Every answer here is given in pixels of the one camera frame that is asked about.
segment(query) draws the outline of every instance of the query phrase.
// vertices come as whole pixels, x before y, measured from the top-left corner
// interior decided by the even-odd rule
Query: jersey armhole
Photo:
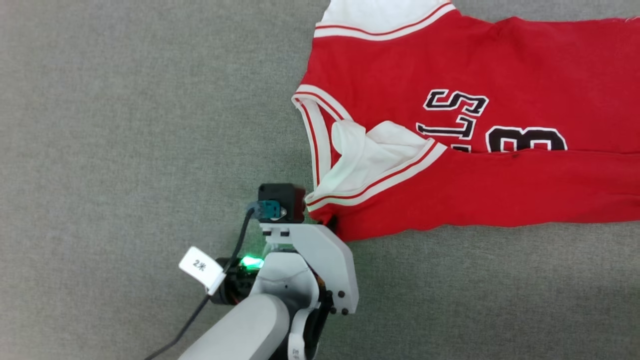
[[[332,0],[314,38],[386,41],[420,31],[454,10],[451,0]]]
[[[347,110],[329,93],[317,86],[302,84],[291,99],[300,111],[311,146],[314,189],[331,170],[331,139],[326,120],[351,120]],[[323,112],[332,119],[325,119]]]

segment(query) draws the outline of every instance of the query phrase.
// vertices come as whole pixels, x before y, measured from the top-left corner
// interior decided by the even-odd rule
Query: white inner fabric
[[[313,85],[300,85],[291,100],[302,114],[307,129],[307,136],[311,145],[314,188],[317,188],[317,180],[322,180],[324,175],[331,169],[329,132],[320,112],[320,107],[332,116],[334,120],[351,121],[351,115],[331,95]]]
[[[414,159],[429,141],[391,121],[368,133],[356,122],[338,121],[332,126],[332,144],[342,156],[323,177],[313,197],[359,189]]]
[[[449,0],[332,0],[318,25],[338,24],[371,33],[396,30],[424,19]]]

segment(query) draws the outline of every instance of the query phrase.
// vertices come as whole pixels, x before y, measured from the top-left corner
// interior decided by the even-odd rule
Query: gray carpet
[[[259,184],[311,188],[289,98],[328,1],[0,1],[0,359],[142,359],[234,246]],[[640,15],[638,0],[458,0]],[[319,359],[639,359],[640,223],[442,227],[351,245],[357,314]],[[247,251],[261,249],[257,225]],[[175,359],[228,308],[209,306]]]

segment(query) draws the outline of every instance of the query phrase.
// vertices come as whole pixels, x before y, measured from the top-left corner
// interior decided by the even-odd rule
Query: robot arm
[[[260,267],[230,267],[214,302],[235,307],[180,360],[313,360],[328,315],[355,313],[351,250],[326,226],[298,223],[303,194],[290,184],[260,187],[260,200],[284,209],[275,209],[280,218],[260,220],[269,252]]]
[[[289,311],[278,297],[260,294],[236,305],[179,360],[266,360],[289,331]]]

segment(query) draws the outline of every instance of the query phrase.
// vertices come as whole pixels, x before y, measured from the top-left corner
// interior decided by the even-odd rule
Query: printed number
[[[204,271],[204,269],[207,267],[207,264],[201,262],[200,260],[196,260],[196,262],[193,263],[193,266],[198,268],[198,270],[200,270],[200,271]]]
[[[494,126],[486,134],[486,146],[491,152],[505,152],[506,142],[513,143],[515,151],[533,149],[537,143],[545,144],[547,150],[567,150],[566,141],[558,130],[547,127]]]

